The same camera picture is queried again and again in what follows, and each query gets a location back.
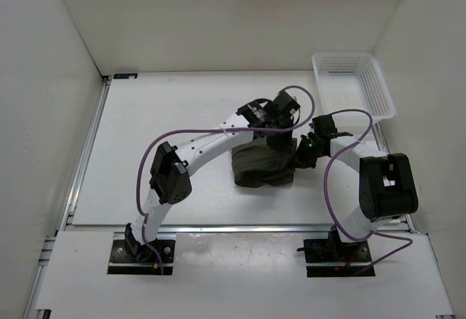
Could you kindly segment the olive green shorts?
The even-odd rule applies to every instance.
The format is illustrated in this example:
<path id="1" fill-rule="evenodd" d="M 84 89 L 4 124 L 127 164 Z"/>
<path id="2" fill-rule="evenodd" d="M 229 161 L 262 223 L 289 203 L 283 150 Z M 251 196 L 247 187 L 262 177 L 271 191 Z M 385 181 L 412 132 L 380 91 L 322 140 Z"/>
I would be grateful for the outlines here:
<path id="1" fill-rule="evenodd" d="M 296 148 L 295 138 L 284 150 L 271 149 L 265 138 L 234 147 L 231 150 L 234 183 L 245 188 L 292 184 L 296 172 L 292 165 Z"/>

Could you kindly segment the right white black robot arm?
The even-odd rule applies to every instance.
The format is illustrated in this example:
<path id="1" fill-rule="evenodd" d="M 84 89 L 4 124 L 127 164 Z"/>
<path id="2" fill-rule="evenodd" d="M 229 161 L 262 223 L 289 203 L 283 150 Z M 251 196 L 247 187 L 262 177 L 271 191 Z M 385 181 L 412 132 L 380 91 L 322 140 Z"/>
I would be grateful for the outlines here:
<path id="1" fill-rule="evenodd" d="M 302 136 L 294 161 L 298 168 L 315 168 L 318 159 L 329 158 L 323 174 L 323 196 L 334 225 L 326 239 L 308 240 L 302 251 L 317 262 L 353 259 L 380 226 L 417 211 L 411 165 L 405 154 L 375 150 L 362 138 L 339 131 L 330 114 L 315 117 L 311 128 Z M 358 174 L 358 206 L 343 219 L 337 218 L 328 190 L 335 161 Z"/>

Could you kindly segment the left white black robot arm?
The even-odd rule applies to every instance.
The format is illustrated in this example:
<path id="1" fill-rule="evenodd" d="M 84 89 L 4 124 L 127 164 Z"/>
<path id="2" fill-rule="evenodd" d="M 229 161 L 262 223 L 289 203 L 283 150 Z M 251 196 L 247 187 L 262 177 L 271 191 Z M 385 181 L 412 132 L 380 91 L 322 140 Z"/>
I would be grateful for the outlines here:
<path id="1" fill-rule="evenodd" d="M 152 144 L 155 155 L 149 170 L 149 191 L 143 200 L 136 194 L 138 217 L 125 227 L 125 250 L 138 262 L 162 261 L 155 247 L 159 228 L 170 208 L 185 200 L 192 191 L 191 177 L 223 153 L 257 138 L 273 149 L 290 143 L 296 124 L 293 115 L 300 105 L 286 91 L 272 100 L 254 100 L 238 108 L 216 129 L 193 130 L 194 137 L 172 145 L 165 135 Z"/>

